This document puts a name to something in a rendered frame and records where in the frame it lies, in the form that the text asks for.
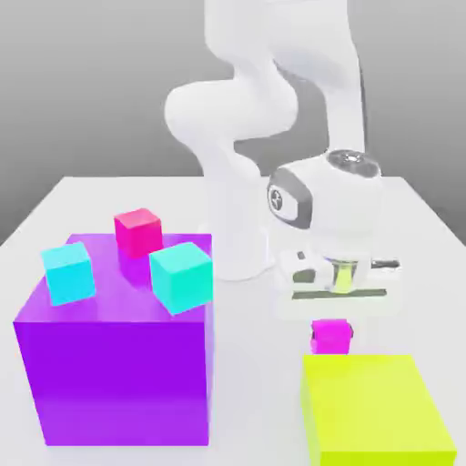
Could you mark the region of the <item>small magenta cube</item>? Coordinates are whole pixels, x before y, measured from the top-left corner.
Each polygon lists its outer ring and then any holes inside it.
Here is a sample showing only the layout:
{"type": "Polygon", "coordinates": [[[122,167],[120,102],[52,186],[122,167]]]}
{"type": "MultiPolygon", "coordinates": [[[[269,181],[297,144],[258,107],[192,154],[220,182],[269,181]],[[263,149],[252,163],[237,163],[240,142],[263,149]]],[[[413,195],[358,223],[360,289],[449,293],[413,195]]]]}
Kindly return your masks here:
{"type": "Polygon", "coordinates": [[[345,319],[317,319],[311,323],[313,354],[348,354],[354,331],[345,319]]]}

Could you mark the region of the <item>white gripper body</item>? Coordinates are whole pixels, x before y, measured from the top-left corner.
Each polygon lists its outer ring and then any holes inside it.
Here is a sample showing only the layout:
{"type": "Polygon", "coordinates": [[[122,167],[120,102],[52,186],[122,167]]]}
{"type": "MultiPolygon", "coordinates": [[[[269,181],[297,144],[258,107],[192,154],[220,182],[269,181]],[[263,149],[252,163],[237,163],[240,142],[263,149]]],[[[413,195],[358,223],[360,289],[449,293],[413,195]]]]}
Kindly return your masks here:
{"type": "Polygon", "coordinates": [[[273,311],[280,319],[364,319],[386,317],[400,311],[400,283],[374,283],[349,294],[326,290],[280,290],[273,301],[273,311]]]}

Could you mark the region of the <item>large purple box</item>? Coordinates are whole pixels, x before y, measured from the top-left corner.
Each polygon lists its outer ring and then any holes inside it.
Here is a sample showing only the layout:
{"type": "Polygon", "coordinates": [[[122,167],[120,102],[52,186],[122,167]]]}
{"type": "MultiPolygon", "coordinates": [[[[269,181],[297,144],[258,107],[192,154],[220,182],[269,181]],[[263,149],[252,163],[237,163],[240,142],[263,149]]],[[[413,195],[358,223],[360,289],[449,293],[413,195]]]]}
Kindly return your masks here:
{"type": "Polygon", "coordinates": [[[74,234],[90,255],[91,299],[53,306],[40,281],[14,328],[49,446],[205,446],[214,359],[211,304],[173,316],[146,258],[111,234],[74,234]]]}

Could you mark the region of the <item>small teal cube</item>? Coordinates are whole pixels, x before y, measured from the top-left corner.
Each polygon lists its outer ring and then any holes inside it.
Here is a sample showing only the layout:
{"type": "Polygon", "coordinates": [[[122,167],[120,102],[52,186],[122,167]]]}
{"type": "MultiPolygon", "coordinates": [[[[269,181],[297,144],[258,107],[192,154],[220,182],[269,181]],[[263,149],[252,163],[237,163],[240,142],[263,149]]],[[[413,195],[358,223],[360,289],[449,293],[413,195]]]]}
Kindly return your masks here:
{"type": "Polygon", "coordinates": [[[212,259],[193,242],[151,253],[149,266],[153,294],[171,315],[213,299],[212,259]]]}

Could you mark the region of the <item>small red cube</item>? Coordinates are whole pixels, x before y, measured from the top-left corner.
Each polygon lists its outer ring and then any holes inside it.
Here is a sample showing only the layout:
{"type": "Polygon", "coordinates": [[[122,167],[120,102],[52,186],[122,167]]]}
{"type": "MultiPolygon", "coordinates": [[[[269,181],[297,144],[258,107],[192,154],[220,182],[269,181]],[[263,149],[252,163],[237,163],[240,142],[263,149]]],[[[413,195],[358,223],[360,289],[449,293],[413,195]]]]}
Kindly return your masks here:
{"type": "Polygon", "coordinates": [[[116,243],[129,258],[141,258],[163,248],[162,224],[147,208],[114,216],[116,243]]]}

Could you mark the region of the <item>small cyan cube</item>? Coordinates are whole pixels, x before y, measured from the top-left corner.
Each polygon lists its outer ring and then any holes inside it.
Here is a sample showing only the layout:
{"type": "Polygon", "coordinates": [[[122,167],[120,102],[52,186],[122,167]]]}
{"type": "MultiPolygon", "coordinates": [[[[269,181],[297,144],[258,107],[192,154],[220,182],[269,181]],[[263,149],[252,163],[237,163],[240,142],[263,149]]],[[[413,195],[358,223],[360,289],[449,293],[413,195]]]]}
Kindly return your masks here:
{"type": "Polygon", "coordinates": [[[61,306],[96,295],[91,258],[83,242],[41,252],[51,303],[61,306]]]}

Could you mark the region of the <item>large yellow box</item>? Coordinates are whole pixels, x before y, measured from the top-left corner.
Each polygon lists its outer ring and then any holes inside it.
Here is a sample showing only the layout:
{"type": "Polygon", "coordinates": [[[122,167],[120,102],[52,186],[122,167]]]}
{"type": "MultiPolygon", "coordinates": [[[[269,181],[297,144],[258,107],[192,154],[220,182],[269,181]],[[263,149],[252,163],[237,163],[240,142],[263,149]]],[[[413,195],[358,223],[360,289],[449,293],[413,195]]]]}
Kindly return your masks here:
{"type": "Polygon", "coordinates": [[[457,449],[413,357],[306,355],[309,466],[454,466],[457,449]]]}

